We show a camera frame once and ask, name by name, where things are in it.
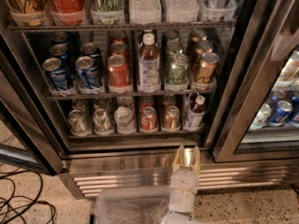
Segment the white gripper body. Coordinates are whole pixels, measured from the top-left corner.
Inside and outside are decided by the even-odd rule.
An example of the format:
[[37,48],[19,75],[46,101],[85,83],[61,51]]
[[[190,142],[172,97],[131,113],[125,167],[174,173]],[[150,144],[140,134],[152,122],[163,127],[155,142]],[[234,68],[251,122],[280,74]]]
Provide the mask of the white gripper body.
[[198,184],[198,175],[192,170],[180,168],[171,175],[170,187],[172,189],[186,190],[196,194]]

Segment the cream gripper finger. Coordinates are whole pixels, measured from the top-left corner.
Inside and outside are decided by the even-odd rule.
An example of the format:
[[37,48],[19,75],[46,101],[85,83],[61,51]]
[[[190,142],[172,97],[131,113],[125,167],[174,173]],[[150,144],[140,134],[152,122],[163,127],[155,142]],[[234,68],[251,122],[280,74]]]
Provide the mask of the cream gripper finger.
[[178,148],[177,154],[173,160],[172,168],[175,172],[176,170],[183,168],[185,166],[184,164],[184,146],[180,146]]
[[201,154],[199,147],[195,147],[193,150],[193,165],[192,169],[195,173],[201,172]]

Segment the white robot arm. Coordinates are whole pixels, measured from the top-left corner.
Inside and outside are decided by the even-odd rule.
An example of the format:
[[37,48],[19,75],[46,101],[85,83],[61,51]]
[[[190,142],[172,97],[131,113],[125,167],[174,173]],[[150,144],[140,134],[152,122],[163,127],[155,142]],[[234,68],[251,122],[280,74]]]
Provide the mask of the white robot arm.
[[172,165],[168,212],[160,224],[202,224],[193,217],[201,172],[200,149],[194,147],[189,166],[185,165],[184,153],[184,146],[180,146]]

